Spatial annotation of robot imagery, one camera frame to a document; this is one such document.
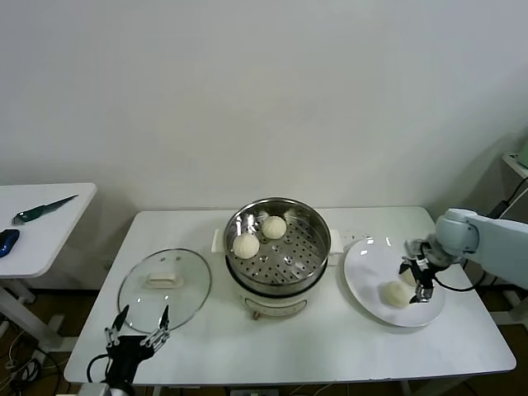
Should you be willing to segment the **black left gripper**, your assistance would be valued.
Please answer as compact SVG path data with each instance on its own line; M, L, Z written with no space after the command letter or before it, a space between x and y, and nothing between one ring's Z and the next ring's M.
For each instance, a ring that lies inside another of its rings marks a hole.
M107 354L110 357L110 368L105 381L108 384L132 384L139 365L154 355L153 346L162 346L170 337L169 306L163 310L158 328L147 337L139 335L119 336L125 323L130 306L117 314L112 325L104 329Z

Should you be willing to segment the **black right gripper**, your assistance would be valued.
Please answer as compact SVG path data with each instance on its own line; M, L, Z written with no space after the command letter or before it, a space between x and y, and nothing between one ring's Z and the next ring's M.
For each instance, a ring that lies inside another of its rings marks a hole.
M399 275L402 275L407 270L412 270L416 282L415 294L409 300L410 304L423 304L431 300L436 277L436 267L431 266L428 261L426 255L428 251L428 247L419 247L413 259L402 257L402 262L399 265Z

